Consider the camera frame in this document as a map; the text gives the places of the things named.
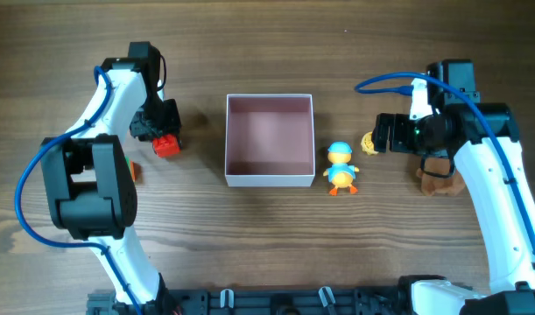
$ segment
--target wood grain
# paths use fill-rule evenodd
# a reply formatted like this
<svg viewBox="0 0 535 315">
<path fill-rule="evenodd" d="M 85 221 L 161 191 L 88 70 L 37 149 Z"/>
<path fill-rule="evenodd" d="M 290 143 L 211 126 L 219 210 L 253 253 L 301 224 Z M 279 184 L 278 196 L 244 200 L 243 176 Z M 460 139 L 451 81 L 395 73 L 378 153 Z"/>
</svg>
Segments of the wood grain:
<svg viewBox="0 0 535 315">
<path fill-rule="evenodd" d="M 347 287 L 428 273 L 488 291 L 468 192 L 424 197 L 414 176 L 418 159 L 361 153 L 360 137 L 376 114 L 407 112 L 409 99 L 361 96 L 352 87 L 377 74 L 471 58 L 483 99 L 513 108 L 535 197 L 535 2 L 3 5 L 0 314 L 81 314 L 86 294 L 111 288 L 87 250 L 27 237 L 12 200 L 41 140 L 85 108 L 95 89 L 92 67 L 124 56 L 134 40 L 150 40 L 165 55 L 166 96 L 177 100 L 184 123 L 186 149 L 177 157 L 158 159 L 133 139 L 124 146 L 143 172 L 135 225 L 169 287 Z M 322 177 L 308 189 L 227 188 L 229 93 L 312 94 L 317 169 L 325 167 L 324 147 L 353 144 L 360 192 L 329 197 Z M 39 170 L 23 200 L 42 235 L 72 241 L 49 219 Z"/>
</svg>

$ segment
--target red block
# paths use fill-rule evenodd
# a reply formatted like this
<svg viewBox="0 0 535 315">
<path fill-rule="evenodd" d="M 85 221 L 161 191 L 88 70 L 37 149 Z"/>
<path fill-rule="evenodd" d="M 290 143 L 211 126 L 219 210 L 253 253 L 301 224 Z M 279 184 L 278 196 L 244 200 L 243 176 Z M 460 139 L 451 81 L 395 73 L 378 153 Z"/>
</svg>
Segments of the red block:
<svg viewBox="0 0 535 315">
<path fill-rule="evenodd" d="M 174 135 L 165 135 L 152 140 L 152 147 L 159 158 L 166 158 L 180 153 L 178 139 Z"/>
</svg>

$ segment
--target toy duck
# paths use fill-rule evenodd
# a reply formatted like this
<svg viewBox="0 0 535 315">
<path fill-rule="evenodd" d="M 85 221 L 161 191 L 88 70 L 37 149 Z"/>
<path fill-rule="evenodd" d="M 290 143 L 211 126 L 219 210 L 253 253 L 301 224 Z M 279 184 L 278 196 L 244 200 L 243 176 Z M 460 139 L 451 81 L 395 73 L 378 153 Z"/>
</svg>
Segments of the toy duck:
<svg viewBox="0 0 535 315">
<path fill-rule="evenodd" d="M 351 193 L 358 192 L 358 189 L 353 186 L 353 179 L 356 178 L 355 172 L 359 172 L 359 169 L 347 164 L 353 153 L 351 147 L 344 142 L 336 142 L 331 144 L 328 151 L 327 159 L 333 165 L 323 172 L 323 176 L 329 175 L 329 182 L 334 185 L 329 194 L 336 196 L 339 188 L 349 188 Z"/>
</svg>

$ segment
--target white box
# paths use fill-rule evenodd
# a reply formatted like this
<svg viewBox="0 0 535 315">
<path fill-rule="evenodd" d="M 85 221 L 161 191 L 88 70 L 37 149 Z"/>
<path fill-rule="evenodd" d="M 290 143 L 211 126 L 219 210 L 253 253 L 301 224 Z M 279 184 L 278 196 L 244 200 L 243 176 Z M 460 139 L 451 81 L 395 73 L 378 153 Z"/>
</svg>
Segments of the white box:
<svg viewBox="0 0 535 315">
<path fill-rule="evenodd" d="M 310 94 L 228 94 L 224 176 L 231 187 L 308 187 L 315 174 Z"/>
</svg>

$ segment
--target yellow toy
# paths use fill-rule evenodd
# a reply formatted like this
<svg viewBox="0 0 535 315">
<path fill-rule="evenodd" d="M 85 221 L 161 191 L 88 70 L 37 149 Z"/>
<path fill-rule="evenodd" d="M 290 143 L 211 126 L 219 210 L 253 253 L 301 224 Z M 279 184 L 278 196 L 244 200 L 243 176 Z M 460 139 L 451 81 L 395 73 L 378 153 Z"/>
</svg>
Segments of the yellow toy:
<svg viewBox="0 0 535 315">
<path fill-rule="evenodd" d="M 353 186 L 353 179 L 356 178 L 355 172 L 359 172 L 359 169 L 347 164 L 353 153 L 351 147 L 344 142 L 336 142 L 331 144 L 328 151 L 327 159 L 333 165 L 323 172 L 323 176 L 329 175 L 329 182 L 334 185 L 329 194 L 336 196 L 339 188 L 349 188 L 351 194 L 358 192 L 358 189 Z"/>
<path fill-rule="evenodd" d="M 378 151 L 374 150 L 374 144 L 372 143 L 372 131 L 363 136 L 361 146 L 363 147 L 363 151 L 368 155 L 378 154 Z"/>
</svg>

